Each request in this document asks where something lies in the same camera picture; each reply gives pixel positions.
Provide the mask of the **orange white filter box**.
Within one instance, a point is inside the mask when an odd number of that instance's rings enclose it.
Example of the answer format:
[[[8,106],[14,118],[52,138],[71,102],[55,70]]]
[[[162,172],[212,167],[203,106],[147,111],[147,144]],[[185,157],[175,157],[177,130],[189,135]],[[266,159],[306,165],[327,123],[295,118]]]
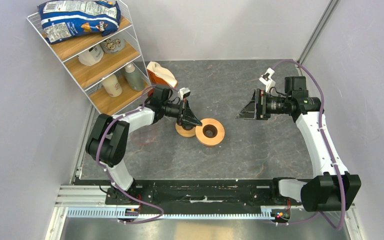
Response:
[[[178,81],[173,73],[167,68],[162,67],[158,62],[150,61],[146,70],[153,84],[164,84],[174,88],[178,85]]]

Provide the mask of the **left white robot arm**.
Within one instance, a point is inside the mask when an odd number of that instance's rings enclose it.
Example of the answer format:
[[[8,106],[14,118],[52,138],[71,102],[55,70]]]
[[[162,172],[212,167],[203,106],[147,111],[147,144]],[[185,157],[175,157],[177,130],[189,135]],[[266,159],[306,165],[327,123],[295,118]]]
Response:
[[[89,134],[85,151],[107,173],[110,184],[118,190],[117,197],[124,204],[132,204],[137,191],[131,187],[134,178],[123,160],[130,133],[157,123],[163,117],[175,119],[177,126],[192,130],[202,122],[190,108],[187,87],[176,89],[156,84],[144,89],[142,104],[127,113],[108,115],[101,113]]]

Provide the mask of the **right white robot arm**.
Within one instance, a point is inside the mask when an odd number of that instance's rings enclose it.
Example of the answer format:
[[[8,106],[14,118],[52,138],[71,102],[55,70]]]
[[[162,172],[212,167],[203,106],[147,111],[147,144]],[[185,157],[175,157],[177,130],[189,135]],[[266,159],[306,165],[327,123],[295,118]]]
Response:
[[[276,96],[271,94],[275,82],[268,74],[259,80],[265,89],[255,89],[250,102],[236,118],[268,120],[271,115],[292,117],[303,136],[313,172],[313,179],[309,181],[275,177],[268,191],[269,200],[280,205],[291,198],[302,203],[308,212],[347,211],[362,182],[357,174],[349,173],[334,148],[326,117],[320,112],[322,101],[309,95],[304,76],[286,77],[284,92]]]

